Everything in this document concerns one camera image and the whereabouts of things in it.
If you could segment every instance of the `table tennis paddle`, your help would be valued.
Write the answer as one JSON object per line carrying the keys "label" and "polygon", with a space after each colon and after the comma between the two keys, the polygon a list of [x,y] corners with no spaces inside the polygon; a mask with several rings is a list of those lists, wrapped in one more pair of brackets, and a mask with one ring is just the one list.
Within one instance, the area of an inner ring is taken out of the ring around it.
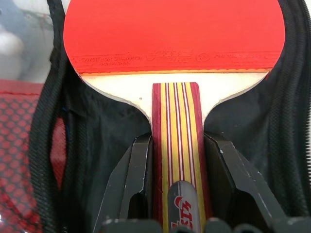
{"label": "table tennis paddle", "polygon": [[277,0],[71,0],[64,43],[76,72],[152,126],[154,218],[165,233],[202,232],[212,216],[204,120],[266,76],[284,37]]}

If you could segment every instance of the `handle stripe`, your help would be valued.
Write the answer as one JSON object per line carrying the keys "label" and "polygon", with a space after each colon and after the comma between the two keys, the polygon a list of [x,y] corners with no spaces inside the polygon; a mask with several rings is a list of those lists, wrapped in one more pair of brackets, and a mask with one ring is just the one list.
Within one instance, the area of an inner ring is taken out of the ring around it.
{"label": "handle stripe", "polygon": [[168,222],[168,190],[176,181],[187,181],[196,188],[203,229],[211,211],[198,84],[154,84],[152,112],[155,218],[167,233],[171,225]]}

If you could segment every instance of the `paddle handle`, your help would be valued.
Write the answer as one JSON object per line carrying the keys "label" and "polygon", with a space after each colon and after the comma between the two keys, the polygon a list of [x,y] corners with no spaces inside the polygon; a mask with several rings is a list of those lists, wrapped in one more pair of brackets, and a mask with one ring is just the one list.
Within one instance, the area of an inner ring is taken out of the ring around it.
{"label": "paddle handle", "polygon": [[162,224],[164,233],[178,225],[186,225],[196,233],[203,232],[212,210],[197,83],[153,85],[152,134],[155,219]]}

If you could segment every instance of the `striped handle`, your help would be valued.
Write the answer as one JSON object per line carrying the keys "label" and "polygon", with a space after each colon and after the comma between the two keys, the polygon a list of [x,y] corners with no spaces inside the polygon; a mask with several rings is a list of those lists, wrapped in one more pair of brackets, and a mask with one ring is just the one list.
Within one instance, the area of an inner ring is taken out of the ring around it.
{"label": "striped handle", "polygon": [[[187,225],[197,233],[203,232],[205,221],[212,212],[197,83],[153,85],[152,132],[155,146],[154,217],[162,224],[164,233],[177,225]],[[196,192],[192,193],[197,194],[197,198],[192,200],[198,203],[191,205],[190,200],[183,196],[179,197],[180,202],[175,201],[177,204],[171,205],[168,192],[178,181],[193,185]],[[193,206],[198,206],[198,211],[192,209]],[[172,208],[179,211],[177,219],[169,216]]]}

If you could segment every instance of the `zipper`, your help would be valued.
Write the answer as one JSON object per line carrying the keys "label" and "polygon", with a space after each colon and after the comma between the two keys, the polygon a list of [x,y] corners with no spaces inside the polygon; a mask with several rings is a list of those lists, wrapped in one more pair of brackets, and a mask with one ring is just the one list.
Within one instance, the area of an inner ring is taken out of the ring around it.
{"label": "zipper", "polygon": [[[304,8],[304,11],[305,11],[305,16],[307,19],[307,26],[309,28],[309,32],[311,32],[311,19],[310,19],[308,5],[306,4],[305,0],[301,0],[301,2]],[[307,157],[306,159],[307,159],[309,188],[311,188],[311,90],[309,90],[309,100],[308,100],[308,116],[307,116],[307,128],[306,128],[306,157]]]}

